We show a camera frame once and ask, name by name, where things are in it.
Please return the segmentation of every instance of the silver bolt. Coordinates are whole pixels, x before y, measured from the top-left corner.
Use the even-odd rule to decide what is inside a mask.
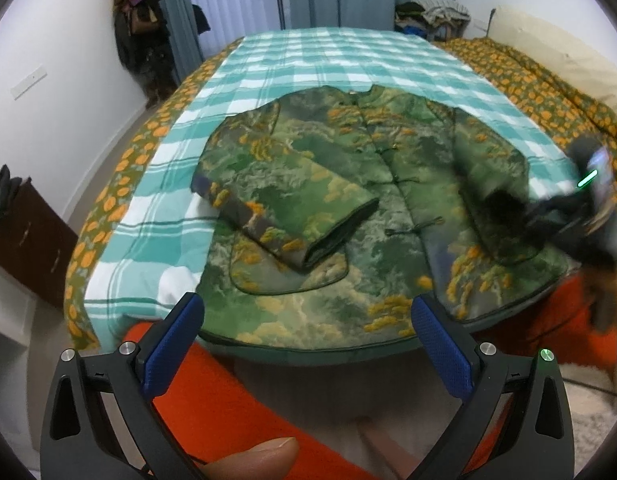
[[[553,354],[548,348],[544,348],[539,355],[541,355],[541,358],[544,361],[554,361],[555,360],[555,354]]]
[[[64,350],[61,355],[61,358],[64,362],[69,362],[73,357],[75,357],[75,350],[73,350],[72,348]]]
[[[131,355],[135,351],[135,348],[137,348],[137,346],[133,341],[127,341],[120,345],[120,354]]]
[[[479,349],[484,355],[495,355],[497,352],[497,347],[493,343],[482,343]]]

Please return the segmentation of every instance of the sheer white curtain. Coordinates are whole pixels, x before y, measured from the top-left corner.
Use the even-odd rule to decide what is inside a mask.
[[[199,36],[205,58],[242,36],[280,30],[277,0],[191,1],[202,8],[210,25],[210,31]]]

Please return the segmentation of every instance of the teal plaid sheet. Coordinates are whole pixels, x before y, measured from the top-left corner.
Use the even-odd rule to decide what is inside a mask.
[[[570,162],[486,79],[427,41],[394,32],[313,28],[246,38],[163,139],[128,212],[93,270],[84,305],[102,349],[138,319],[160,319],[204,270],[215,212],[189,186],[210,134],[227,116],[323,85],[378,84],[459,107],[509,139],[530,163],[530,191],[574,189]]]

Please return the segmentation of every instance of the fingernail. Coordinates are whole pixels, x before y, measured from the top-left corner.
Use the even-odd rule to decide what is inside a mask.
[[[295,440],[295,437],[287,436],[282,438],[275,438],[274,440],[269,440],[268,442],[258,444],[257,446],[249,449],[249,451],[269,451],[272,449],[279,449],[285,444],[288,444],[291,440]]]

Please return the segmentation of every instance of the beige headboard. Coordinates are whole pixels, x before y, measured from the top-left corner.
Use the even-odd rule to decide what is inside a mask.
[[[572,34],[512,7],[497,7],[488,37],[522,51],[617,114],[617,67]]]

